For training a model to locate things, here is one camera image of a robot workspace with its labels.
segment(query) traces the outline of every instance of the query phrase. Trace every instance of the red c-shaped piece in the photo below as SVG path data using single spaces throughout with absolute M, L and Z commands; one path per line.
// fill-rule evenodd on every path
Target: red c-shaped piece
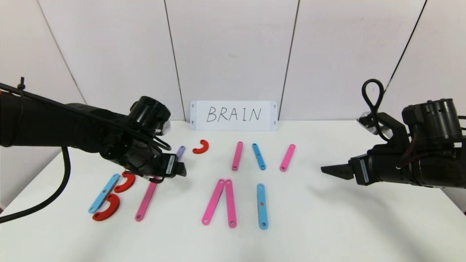
M 207 151 L 207 149 L 209 149 L 209 143 L 208 143 L 207 141 L 201 140 L 200 142 L 201 142 L 201 145 L 203 145 L 203 147 L 202 147 L 202 148 L 194 148 L 194 149 L 192 150 L 193 153 L 195 153 L 195 154 L 202 154 L 202 153 L 204 153 L 205 151 Z
M 109 194 L 105 199 L 110 202 L 110 206 L 102 212 L 95 213 L 92 216 L 92 219 L 95 221 L 104 221 L 105 219 L 111 217 L 120 206 L 120 199 L 115 194 Z
M 115 187 L 115 193 L 121 193 L 128 190 L 128 188 L 130 188 L 134 184 L 134 181 L 136 181 L 136 176 L 134 174 L 123 172 L 121 175 L 124 178 L 126 178 L 126 181 L 124 184 L 117 185 Z

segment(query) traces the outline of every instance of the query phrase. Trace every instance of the black cable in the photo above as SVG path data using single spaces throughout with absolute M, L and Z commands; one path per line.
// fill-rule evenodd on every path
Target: black cable
M 47 198 L 42 203 L 40 203 L 40 204 L 38 204 L 38 205 L 36 205 L 34 207 L 31 207 L 31 208 L 28 208 L 28 209 L 23 210 L 23 211 L 19 211 L 19 212 L 13 213 L 13 214 L 9 214 L 9 215 L 0 217 L 0 224 L 11 221 L 11 220 L 14 220 L 14 219 L 21 218 L 23 216 L 30 215 L 32 213 L 35 213 L 35 212 L 43 209 L 44 207 L 46 207 L 50 203 L 52 203 L 63 192 L 66 185 L 68 184 L 69 175 L 71 173 L 71 163 L 69 161 L 68 148 L 65 147 L 65 146 L 62 147 L 62 152 L 63 152 L 63 162 L 65 164 L 65 174 L 63 175 L 62 183 L 60 184 L 58 189 L 55 191 L 55 193 L 53 193 L 49 198 Z
M 379 96 L 377 98 L 377 102 L 376 104 L 372 104 L 372 102 L 370 101 L 369 97 L 367 96 L 367 85 L 370 84 L 370 83 L 375 83 L 377 84 L 377 86 L 379 87 Z M 390 141 L 390 139 L 388 139 L 381 131 L 380 129 L 380 125 L 379 125 L 379 121 L 378 121 L 378 118 L 377 118 L 377 111 L 378 111 L 378 108 L 380 107 L 380 103 L 382 102 L 382 99 L 384 97 L 384 85 L 377 79 L 369 79 L 367 80 L 366 82 L 364 82 L 363 84 L 363 88 L 362 88 L 362 93 L 363 93 L 363 98 L 364 98 L 364 101 L 366 101 L 367 105 L 369 106 L 369 109 L 370 109 L 370 113 L 372 115 L 372 118 L 374 119 L 374 125 L 376 127 L 376 130 L 377 130 L 377 133 L 379 134 L 379 136 L 385 140 L 385 141 Z
M 466 116 L 458 116 L 458 119 L 465 120 L 465 119 L 466 119 Z
M 23 121 L 23 113 L 24 113 L 24 89 L 26 88 L 26 86 L 24 85 L 24 77 L 21 77 L 21 82 L 20 84 L 18 85 L 18 90 L 20 91 L 20 96 L 21 96 L 21 111 L 20 111 L 20 117 L 18 118 L 18 122 L 16 123 L 15 127 L 14 127 L 14 132 L 13 132 L 13 136 L 11 138 L 11 141 L 10 143 L 5 146 L 5 147 L 11 147 L 12 145 L 14 145 L 14 143 L 16 142 L 16 139 L 18 138 L 18 134 L 20 132 L 20 127 L 21 127 L 21 123 Z
M 120 123 L 117 123 L 117 122 L 113 122 L 113 121 L 108 120 L 106 118 L 103 118 L 103 117 L 100 117 L 100 116 L 97 116 L 97 115 L 94 115 L 94 114 L 91 114 L 91 113 L 88 113 L 88 112 L 85 112 L 85 111 L 82 111 L 82 110 L 79 110 L 79 109 L 76 109 L 76 108 L 73 108 L 73 107 L 70 107 L 70 106 L 67 106 L 65 104 L 59 103 L 57 101 L 54 101 L 54 100 L 51 100 L 51 99 L 48 99 L 48 98 L 45 98 L 45 97 L 42 97 L 42 96 L 38 96 L 38 95 L 29 93 L 29 92 L 26 92 L 26 91 L 23 91 L 23 90 L 18 90 L 18 89 L 14 88 L 14 87 L 11 87 L 11 86 L 3 84 L 3 83 L 0 83 L 0 89 L 3 89 L 5 91 L 8 91 L 8 92 L 13 93 L 13 94 L 23 95 L 26 98 L 33 99 L 33 100 L 36 100 L 36 101 L 41 102 L 41 103 L 47 103 L 47 104 L 50 104 L 52 106 L 58 107 L 60 109 L 66 110 L 68 112 L 72 112 L 72 113 L 75 113 L 75 114 L 78 114 L 78 115 L 81 115 L 81 116 L 89 117 L 91 119 L 95 119 L 95 120 L 98 120 L 100 122 L 106 123 L 106 124 L 108 124 L 110 126 L 118 128 L 118 129 L 120 129 L 120 130 L 122 130 L 122 131 L 124 131 L 124 132 L 126 132 L 126 133 L 128 133 L 130 135 L 133 135 L 136 138 L 142 139 L 143 141 L 145 141 L 145 142 L 151 144 L 152 146 L 154 146 L 154 148 L 157 151 L 159 151 L 160 153 L 162 153 L 160 148 L 163 148 L 163 149 L 168 150 L 168 151 L 171 150 L 170 146 L 165 146 L 165 145 L 167 145 L 167 143 L 165 143 L 165 142 L 164 142 L 165 145 L 161 144 L 161 143 L 158 143 L 158 142 L 154 141 L 153 138 L 147 137 L 147 136 L 145 136 L 144 134 L 142 134 L 140 132 L 137 132 L 137 131 L 129 128 L 129 127 L 126 127 L 126 126 L 124 126 L 124 125 L 122 125 Z

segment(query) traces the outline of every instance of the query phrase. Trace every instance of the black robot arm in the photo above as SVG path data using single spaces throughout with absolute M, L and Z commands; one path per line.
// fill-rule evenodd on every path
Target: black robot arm
M 158 139 L 170 111 L 157 100 L 141 97 L 128 116 L 84 104 L 64 105 L 0 83 L 1 146 L 71 146 L 98 152 L 152 182 L 186 175 L 170 146 Z
M 363 85 L 363 94 L 366 85 L 375 81 L 369 80 Z M 464 117 L 458 117 L 453 100 L 410 105 L 402 116 L 410 134 L 405 125 L 385 113 L 372 110 L 363 114 L 358 122 L 373 134 L 391 130 L 393 136 L 386 144 L 375 145 L 366 154 L 351 158 L 348 164 L 321 167 L 322 172 L 343 179 L 355 177 L 364 186 L 385 181 L 466 188 L 466 136 L 462 135 L 459 124 L 459 119 Z

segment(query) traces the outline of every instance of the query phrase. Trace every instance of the table surface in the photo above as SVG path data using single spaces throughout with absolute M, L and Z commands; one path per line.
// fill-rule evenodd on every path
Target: table surface
M 71 178 L 45 209 L 0 225 L 0 260 L 118 261 L 464 261 L 466 217 L 439 189 L 392 183 L 358 186 L 321 173 L 383 143 L 355 121 L 280 122 L 277 132 L 191 131 L 172 122 L 165 140 L 186 146 L 187 177 L 157 186 L 146 217 L 135 221 L 148 181 L 137 178 L 118 196 L 109 219 L 88 208 L 110 176 L 123 171 L 98 154 L 70 149 Z M 206 139 L 209 150 L 192 149 Z M 231 165 L 244 142 L 238 171 Z M 257 165 L 257 143 L 267 169 Z M 286 172 L 279 165 L 290 143 Z M 11 214 L 50 196 L 63 176 L 58 155 L 7 207 Z M 232 179 L 238 225 L 227 225 L 222 195 L 212 222 L 201 223 L 218 179 Z M 269 228 L 258 225 L 256 186 L 266 187 Z

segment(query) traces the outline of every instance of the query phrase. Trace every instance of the white sign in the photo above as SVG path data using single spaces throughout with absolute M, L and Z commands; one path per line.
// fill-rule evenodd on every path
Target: white sign
M 212 131 L 275 131 L 274 101 L 192 101 L 191 129 Z

